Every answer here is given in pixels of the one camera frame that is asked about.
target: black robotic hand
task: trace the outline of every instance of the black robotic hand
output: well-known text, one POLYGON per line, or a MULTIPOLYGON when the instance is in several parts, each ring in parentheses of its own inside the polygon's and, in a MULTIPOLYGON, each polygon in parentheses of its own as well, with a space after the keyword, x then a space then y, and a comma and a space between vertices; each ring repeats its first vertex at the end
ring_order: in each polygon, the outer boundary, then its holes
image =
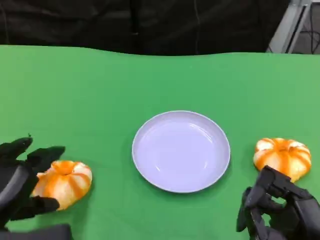
POLYGON ((23 233, 9 232, 6 228, 8 221, 33 218, 59 208, 59 202, 54 198, 30 195, 39 181, 37 173, 45 172, 53 161, 58 160, 65 147, 39 148, 25 161, 17 160, 32 142, 31 137, 24 137, 0 145, 0 239, 71 240, 67 224, 23 233))
POLYGON ((306 190, 265 166, 241 200, 236 231, 248 229, 250 240, 320 240, 320 206, 306 190), (282 198, 286 203, 272 200, 282 198), (263 214, 271 217, 265 226, 263 214))

